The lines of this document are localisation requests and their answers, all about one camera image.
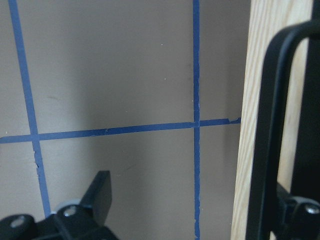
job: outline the black handle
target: black handle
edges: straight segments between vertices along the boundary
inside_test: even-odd
[[[270,42],[262,70],[246,240],[268,240],[277,208],[277,177],[291,65],[298,44],[320,39],[320,20],[281,30]]]

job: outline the black plastic part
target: black plastic part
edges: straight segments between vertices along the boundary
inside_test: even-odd
[[[11,223],[21,219],[23,223],[12,227]],[[0,240],[31,240],[37,236],[35,219],[27,214],[8,216],[0,221]]]
[[[320,0],[312,19],[320,19]],[[320,202],[320,40],[310,39],[291,193]]]
[[[80,237],[78,240],[118,240],[107,227],[101,226]]]
[[[110,172],[99,171],[79,205],[63,207],[38,223],[26,214],[8,216],[0,221],[0,240],[117,240],[103,226],[111,201]]]
[[[310,198],[293,196],[277,186],[276,221],[272,232],[278,240],[316,240],[320,238],[320,204]],[[313,206],[317,212],[308,212]]]
[[[80,201],[93,219],[103,226],[112,202],[111,177],[109,171],[99,171]]]
[[[65,211],[73,208],[75,213],[66,216]],[[74,240],[98,228],[98,224],[79,205],[69,205],[60,209],[53,217],[54,225],[64,240]]]
[[[281,30],[272,39],[266,51],[261,79],[246,240],[269,240],[272,223],[276,219],[277,176],[291,65],[298,44],[307,37],[320,39],[319,20]]]

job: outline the beige wall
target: beige wall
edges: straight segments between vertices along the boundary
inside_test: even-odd
[[[13,26],[0,5],[0,218],[40,220]],[[20,0],[18,11],[39,134],[194,121],[192,1]],[[249,12],[249,1],[200,1],[201,121],[241,116]],[[196,152],[202,240],[228,239],[232,222],[240,125],[213,122]],[[106,223],[120,239],[194,239],[194,130],[182,126],[40,140],[50,208],[110,170]]]

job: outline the light wood plank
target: light wood plank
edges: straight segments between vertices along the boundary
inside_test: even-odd
[[[312,0],[252,0],[233,204],[232,240],[244,240],[263,61],[272,37],[286,26],[311,18]],[[304,41],[292,65],[278,180],[290,188],[306,59]]]

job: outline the screw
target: screw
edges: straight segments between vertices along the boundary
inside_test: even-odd
[[[306,204],[304,206],[304,208],[310,214],[319,214],[320,213],[319,207],[314,204]]]
[[[77,211],[77,208],[76,206],[69,206],[64,212],[63,212],[63,215],[65,217],[70,217],[72,215],[74,215]]]
[[[25,222],[25,216],[19,216],[10,223],[10,227],[17,228],[20,227]]]

